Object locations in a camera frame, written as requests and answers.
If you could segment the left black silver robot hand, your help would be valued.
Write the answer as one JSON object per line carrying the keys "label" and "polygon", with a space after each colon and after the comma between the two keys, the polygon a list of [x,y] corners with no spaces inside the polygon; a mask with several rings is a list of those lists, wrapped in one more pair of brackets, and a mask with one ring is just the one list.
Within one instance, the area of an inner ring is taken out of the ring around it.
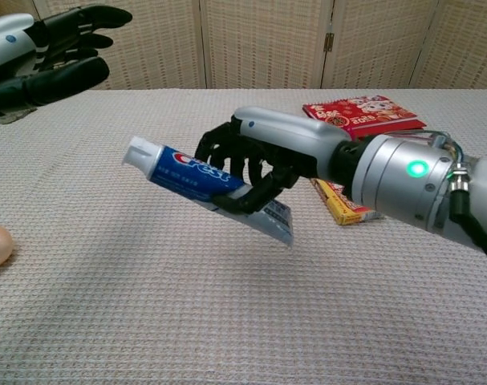
{"label": "left black silver robot hand", "polygon": [[28,13],[0,16],[0,122],[8,124],[102,83],[110,70],[99,50],[113,41],[97,31],[131,20],[130,12],[101,4],[41,20]]}

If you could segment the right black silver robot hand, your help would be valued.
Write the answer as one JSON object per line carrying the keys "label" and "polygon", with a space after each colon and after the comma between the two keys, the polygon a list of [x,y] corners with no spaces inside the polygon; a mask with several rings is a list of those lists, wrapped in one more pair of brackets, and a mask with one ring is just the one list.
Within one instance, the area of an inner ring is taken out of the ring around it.
{"label": "right black silver robot hand", "polygon": [[331,162],[350,142],[342,128],[321,120],[247,106],[204,133],[194,157],[219,169],[229,160],[229,173],[240,179],[248,168],[251,189],[240,197],[215,195],[213,203],[229,213],[251,214],[300,177],[333,180]]}

